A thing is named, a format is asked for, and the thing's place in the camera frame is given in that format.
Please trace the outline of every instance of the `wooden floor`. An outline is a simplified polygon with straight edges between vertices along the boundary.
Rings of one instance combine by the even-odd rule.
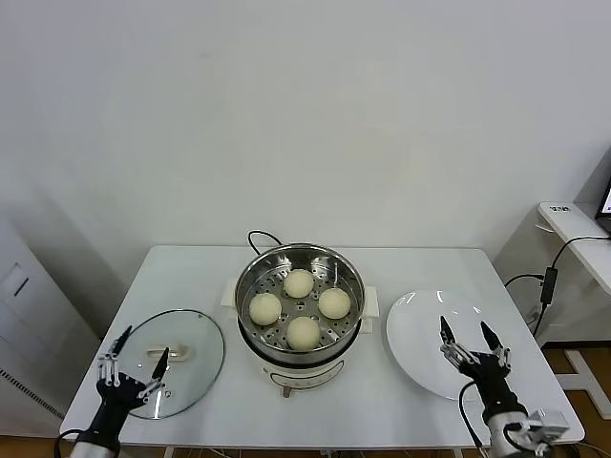
[[[557,374],[574,373],[562,350],[543,350],[549,365]],[[588,363],[592,372],[611,399],[611,349],[589,348],[581,350],[581,355]],[[579,415],[585,428],[585,441],[594,446],[611,452],[611,421],[603,420],[590,401],[585,391],[569,391],[567,397]],[[72,449],[71,444],[62,445],[62,456],[66,457]],[[164,448],[131,448],[125,451],[134,458],[162,458]],[[568,458],[566,450],[556,448],[555,458]],[[592,449],[579,447],[581,458],[600,458]],[[224,450],[225,455],[232,458],[321,458],[316,450],[244,450],[240,455],[238,450]],[[463,450],[465,458],[476,458],[475,450]],[[219,458],[219,454],[209,449],[180,448],[174,455],[176,458]],[[336,458],[452,458],[448,450],[394,450],[394,451],[345,451]],[[51,458],[53,457],[53,441],[48,439],[26,439],[0,437],[0,458]]]

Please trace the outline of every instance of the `white cabinet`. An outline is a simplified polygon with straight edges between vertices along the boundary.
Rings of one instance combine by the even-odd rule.
[[[99,339],[0,218],[0,434],[57,434]]]

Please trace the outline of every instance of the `steamed bun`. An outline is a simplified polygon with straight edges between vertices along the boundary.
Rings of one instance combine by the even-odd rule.
[[[291,298],[304,298],[313,287],[314,278],[310,272],[304,269],[292,270],[284,279],[284,291]]]
[[[282,312],[280,300],[271,293],[258,294],[248,308],[250,320],[259,326],[267,326],[278,320],[280,312]]]
[[[311,350],[320,340],[321,329],[311,318],[299,317],[288,324],[286,341],[293,350]]]
[[[329,288],[321,294],[318,309],[327,318],[339,320],[350,311],[350,297],[343,289]]]

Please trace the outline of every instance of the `laptop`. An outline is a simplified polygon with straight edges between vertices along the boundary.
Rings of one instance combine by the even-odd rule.
[[[602,229],[611,234],[611,181],[607,185],[599,211],[596,213],[596,222]]]

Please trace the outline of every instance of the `stainless steel steamer basket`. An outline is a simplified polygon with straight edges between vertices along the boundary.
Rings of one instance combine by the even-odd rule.
[[[283,282],[294,269],[314,276],[312,292],[301,299],[289,297]],[[318,310],[318,298],[337,287],[350,297],[350,311],[341,320],[330,320]],[[250,320],[250,301],[257,294],[275,294],[282,304],[277,322],[259,326]],[[240,329],[246,343],[259,356],[284,367],[315,367],[341,355],[354,342],[365,307],[365,286],[354,266],[339,253],[310,243],[281,245],[262,253],[243,270],[235,291]],[[292,350],[286,342],[286,328],[297,317],[310,317],[321,328],[321,340],[309,351]]]

